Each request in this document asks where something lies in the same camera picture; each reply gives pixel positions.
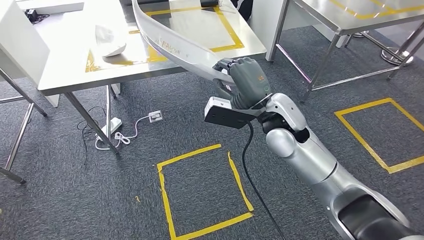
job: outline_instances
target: metal table frame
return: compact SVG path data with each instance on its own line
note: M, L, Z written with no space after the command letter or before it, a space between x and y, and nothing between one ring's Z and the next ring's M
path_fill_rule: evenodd
M355 80L358 80L358 79L364 79L364 78L368 78L368 77L371 77L371 76L384 74L384 73L388 73L388 72L391 72L390 75L387 77L387 79L390 80L390 79L395 77L398 70L400 70L403 66L405 66L407 61L424 44L424 38L423 38L419 41L419 43L415 47L413 47L413 49L411 50L411 52L409 53L409 55L407 57L403 58L399 55L399 54L403 53L408 47L410 47L411 44L413 43L413 41L415 39L417 39L418 35L424 30L424 22L418 27L418 29L416 31L414 31L409 36L409 38L405 41L405 43L396 52L387 48L386 46L384 46L382 43L378 42L376 39L371 37L366 32L363 32L363 31L371 30L371 29L363 29L363 31L361 33L365 38L369 39L370 41L375 43L378 47L382 48L383 51L385 51L386 53L392 55L394 58L399 60L400 64L398 66L390 67L390 68L387 68L387 69L383 69L383 70L379 70L379 71L375 71L375 72L370 72L370 73L363 74L363 75L360 75L360 76L355 76L355 77L339 80L339 81L336 81L336 82L316 86L317 81L318 81L321 73L323 72L324 68L326 67L327 61L330 58L330 54L334 50L334 48L336 47L336 44L339 41L340 37L344 36L344 35L348 35L345 42L343 43L344 47L347 47L351 38L352 38L353 33L346 33L345 31L335 32L334 38L332 39L331 44L330 44L326 54L324 55L324 57L322 58L321 62L318 65L318 69L316 70L313 77L310 78L305 73L305 71L303 71L303 69L295 62L295 60L293 60L293 58L290 57L290 55L287 53L287 51L279 43L280 38L281 38L281 33L282 33L282 30L283 30L283 25L284 25L284 22L285 22L286 16L287 16L287 10L289 8L290 3L296 4L296 2L294 0L285 0L283 5L282 5L282 11L280 13L280 16L279 16L279 19L278 19L278 24L277 24L277 34L276 34L276 36L274 38L274 42L273 42L273 46L275 46L275 47L273 47L271 49L270 61L271 62L274 61L276 51L278 49L290 61L290 63L296 68L296 70L302 75L304 80L307 82L306 92L304 93L303 98L301 99L301 101L303 103L308 99L308 97L310 96L312 91L317 91L317 90L320 90L320 89L325 89L325 88L336 86L336 85L339 85L339 84L344 84L344 83L352 82L352 81L355 81Z
M15 97L9 97L9 98L4 98L4 99L0 99L0 104L5 104L5 103L11 103L11 102L16 102L16 101L20 101L20 100L26 100L29 105L28 105L28 109L26 110L25 116L23 117L23 121L22 124L20 126L19 132L17 134L16 140L12 146L12 149L10 151L10 155L7 159L6 165L4 167L0 167L0 173L2 173L3 175L5 175L6 177L10 178L11 180L19 183L19 184L24 184L26 183L26 181L14 174L13 172L11 172L11 168L13 165L13 162L15 161L16 158L16 154L18 152L19 146L21 144L22 138L24 136L25 130L27 128L28 122L30 121L30 117L31 114L33 112L33 109L35 108L41 115L43 115L44 117L47 117L47 113L40 107L38 106L37 103L35 103L14 81L13 79L7 75L3 69L0 68L0 76L3 77L3 79L9 83L12 88L14 88L19 94L20 96L15 96Z
M103 143L105 143L109 149L116 155L119 154L115 145L111 142L111 95L113 98L116 98L114 91L112 90L111 85L106 86L106 134L103 133L99 125L94 121L90 116L89 112L83 107L83 105L78 101L73 92L65 92L64 95L73 105L73 107L79 112L79 114L84 118L87 124L95 131L95 133L101 138Z

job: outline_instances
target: white cable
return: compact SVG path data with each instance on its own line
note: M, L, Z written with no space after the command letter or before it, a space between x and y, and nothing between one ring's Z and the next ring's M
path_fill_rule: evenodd
M119 145L120 145L120 143L123 143L123 144L125 144L125 145L128 145L128 144L130 144L131 143L131 141L130 141L130 139L133 139L133 138L136 138L138 135L139 135L139 130L137 129L137 125L139 124L139 122L141 121L141 120L143 120L143 119L146 119L146 118L148 118L149 116L144 116L144 117L142 117L142 118L140 118L140 119L138 119L136 122L135 122L135 135L134 136L124 136L122 133L120 133L119 131L117 131L117 132L115 132L115 139L116 140L118 140L118 144L115 146L115 148L117 148ZM96 139L95 140L95 148L97 149L97 150L110 150L110 148L100 148L100 147L98 147L97 146L97 142L99 141L99 139Z

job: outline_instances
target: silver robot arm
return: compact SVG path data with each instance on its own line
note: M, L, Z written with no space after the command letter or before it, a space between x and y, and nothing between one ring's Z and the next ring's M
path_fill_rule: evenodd
M220 96L227 99L211 97L205 108L206 122L240 129L257 119L269 148L313 190L343 239L424 240L410 229L398 208L338 163L288 96L270 93L268 80L254 60L225 59L220 65L230 75L234 73L231 76L239 93L232 95L225 89Z
M343 239L424 239L409 229L407 218L387 198L358 181L337 162L288 96L274 94L266 104L266 112L276 113L292 129L271 129L266 134L269 148L318 196L330 223ZM305 129L308 134L296 139L296 132Z

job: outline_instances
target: metal table leg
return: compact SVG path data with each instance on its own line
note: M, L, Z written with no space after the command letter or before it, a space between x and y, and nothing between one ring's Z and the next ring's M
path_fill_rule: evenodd
M277 33L274 36L274 41L270 49L270 55L268 61L273 62L276 57L277 52L277 45L280 42L281 32L283 31L284 21L286 20L287 16L287 9L289 9L289 1L290 0L284 0L282 3L282 10L278 17L278 23L277 23Z
M421 48L421 46L424 44L424 37L419 41L419 43L412 49L412 51L410 52L410 54L405 57L405 59L400 63L399 68L394 70L388 77L387 79L390 80L392 78L394 78L396 76L396 74L398 73L399 69L401 69L409 60L409 58L412 58L412 56L418 51L418 49Z
M117 94L115 93L115 91L112 89L112 85L108 85L107 86L109 88L110 94L112 94L112 98L113 99L117 99Z
M353 34L353 37L354 38L363 38L364 37L364 35L362 34L362 32L356 32L356 33L354 33Z
M8 171L8 170L4 169L3 167L0 167L0 174L5 175L5 176L6 176L6 177L8 177L9 179L11 179L11 180L13 180L13 181L17 182L18 184L24 184L24 183L26 183L26 182L27 182L27 181L25 181L22 177L20 177L20 176L18 176L18 175L16 175L16 174L14 174L14 173L13 173L13 172L11 172L11 171Z
M15 161L16 153L18 152L19 146L21 145L25 130L27 129L28 122L30 121L31 113L33 112L34 106L34 103L29 104L28 110L26 111L25 116L23 117L22 125L20 126L16 140L12 146L12 150L10 151L10 155L7 159L6 165L4 166L4 168L0 167L0 173L6 175L6 177L12 179L13 181L19 184L24 184L25 180L22 177L11 172L11 168L13 162Z
M352 34L347 35L347 37L344 39L342 46L347 48L351 40L352 40Z
M109 138L103 133L102 129L96 124L87 110L83 105L78 101L75 95L72 92L66 92L64 94L73 107L81 114L81 116L87 121L87 124L93 128L95 133L103 140L103 143L107 144L114 154L118 154L117 148L112 144Z
M400 48L397 47L388 47L388 49L392 50L396 53L396 55L400 56L402 59L405 59L408 55L410 55L409 52L407 52L407 49L411 46L411 44L417 39L417 37L423 32L424 30L424 21L421 23L421 25L408 37L408 39L400 46ZM381 51L381 57L387 61L388 63L394 64L394 65L400 65L402 63L401 60L396 59L395 57L388 54L386 50ZM404 65L409 65L413 62L414 57L409 58L409 60Z
M305 102L308 99L309 95L311 94L312 88L317 83L318 77L320 76L320 74L324 70L324 68L326 67L327 60L329 59L330 54L333 51L333 49L336 47L336 44L339 41L339 39L340 39L340 36L335 34L332 41L331 41L330 47L327 50L327 53L322 58L321 63L318 66L318 69L316 70L315 74L313 75L311 82L307 86L307 90L306 90L305 94L303 95L302 102Z
M26 92L24 92L13 80L12 78L7 75L3 69L0 68L0 76L4 78L4 80L6 80L6 82L8 82L12 88L14 88L22 97L24 97L30 104L34 104L34 108L37 109L37 111L42 114L44 117L47 117L47 113L40 107L38 106L37 103L35 103L30 96L27 95Z
M111 139L111 86L106 86L106 137Z
M24 136L25 129L27 129L28 122L31 117L31 113L33 112L34 103L30 103L28 106L28 110L25 113L25 116L23 117L22 125L20 126L19 133L17 134L16 140L12 146L12 150L10 151L9 158L7 159L6 166L4 169L7 171L10 171L13 165L13 162L16 157L16 153L18 152L19 145L21 144L22 137Z

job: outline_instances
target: gray carpet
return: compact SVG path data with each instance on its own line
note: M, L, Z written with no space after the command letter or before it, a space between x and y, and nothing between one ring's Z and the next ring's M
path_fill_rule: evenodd
M378 33L371 34L391 44ZM285 32L282 45L311 75L329 42L306 27ZM273 92L285 93L299 103L305 87L289 62L277 54L273 64L264 60L259 63ZM353 39L348 48L338 49L331 56L321 83L386 66L375 45L366 39ZM384 75L374 76L314 92L306 104L299 104L310 127L340 163L398 206L420 233L424 233L420 224L424 221L424 164L388 174L334 112L391 97L424 123L423 66L417 60L391 81L386 81ZM217 143L222 147L182 159L162 171L177 236L248 211L227 160L226 153L230 151L254 207L254 216L199 239L279 239L243 172L241 154L248 129L203 122L205 104L215 95L210 82L186 72L122 84L122 94L112 103L113 116L124 123L122 133L132 135L134 122L155 110L162 110L164 120L142 121L138 138L120 147L118 157L96 150L89 142L86 165L81 132L76 129L82 118L76 110L63 96L59 108L50 108L26 81L18 83L46 109L49 117L34 112L13 165L13 171L27 179L27 184L17 185L0 177L0 239L169 239L156 164ZM104 87L75 94L87 109L105 104ZM3 98L15 94L2 83L0 95ZM392 109L393 114L388 114L392 110L382 108L370 108L369 114L352 113L346 119L382 158L387 158L389 165L423 155L423 133L400 113ZM26 103L2 104L0 109L0 162L5 162ZM91 114L104 124L100 109ZM382 124L388 124L386 128L392 133L374 127L381 119L387 119ZM268 150L257 122L254 127L247 167L286 238L339 239L317 198Z

